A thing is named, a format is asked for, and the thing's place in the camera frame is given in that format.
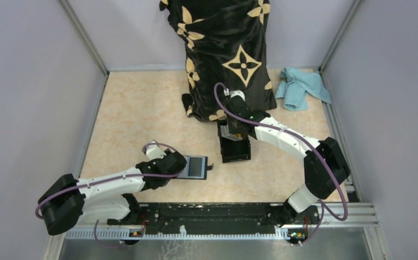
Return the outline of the black credit card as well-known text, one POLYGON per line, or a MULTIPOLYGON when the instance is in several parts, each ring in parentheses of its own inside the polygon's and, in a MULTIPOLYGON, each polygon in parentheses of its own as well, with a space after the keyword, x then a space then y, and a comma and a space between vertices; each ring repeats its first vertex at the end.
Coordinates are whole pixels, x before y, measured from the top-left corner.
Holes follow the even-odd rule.
POLYGON ((191 157, 189 162, 189 173, 191 177, 200 177, 202 175, 203 158, 191 157))

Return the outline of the light blue cloth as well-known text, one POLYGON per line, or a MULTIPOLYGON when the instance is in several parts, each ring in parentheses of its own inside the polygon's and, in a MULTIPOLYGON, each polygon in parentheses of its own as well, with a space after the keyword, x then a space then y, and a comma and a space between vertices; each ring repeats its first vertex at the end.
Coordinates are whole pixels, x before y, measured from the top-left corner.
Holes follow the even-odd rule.
POLYGON ((283 99, 283 107, 288 111, 307 110, 308 95, 322 102, 332 103, 331 95, 318 73, 286 67, 280 72, 280 78, 275 98, 283 99))

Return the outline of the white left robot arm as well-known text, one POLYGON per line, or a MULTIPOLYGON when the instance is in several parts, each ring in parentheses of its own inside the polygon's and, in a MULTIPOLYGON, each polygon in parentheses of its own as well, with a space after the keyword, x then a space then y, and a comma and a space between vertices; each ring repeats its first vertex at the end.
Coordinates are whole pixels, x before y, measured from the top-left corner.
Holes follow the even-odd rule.
POLYGON ((61 176, 40 197, 35 209, 48 234, 59 235, 91 223, 141 224, 144 212, 135 194, 165 186, 187 165, 186 158, 168 145, 150 143, 143 152, 147 161, 118 173, 85 179, 61 176))

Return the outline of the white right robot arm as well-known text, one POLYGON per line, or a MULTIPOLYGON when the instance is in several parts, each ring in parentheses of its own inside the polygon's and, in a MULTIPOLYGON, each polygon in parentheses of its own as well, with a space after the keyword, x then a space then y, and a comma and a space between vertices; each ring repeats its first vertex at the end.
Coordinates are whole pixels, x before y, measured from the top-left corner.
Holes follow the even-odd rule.
POLYGON ((305 210, 334 192, 344 198, 340 186, 350 170, 336 139, 319 140, 300 134, 262 110, 251 110, 240 96, 226 99, 224 105, 231 134, 248 135, 271 144, 303 164, 304 183, 276 213, 282 222, 300 222, 305 210))

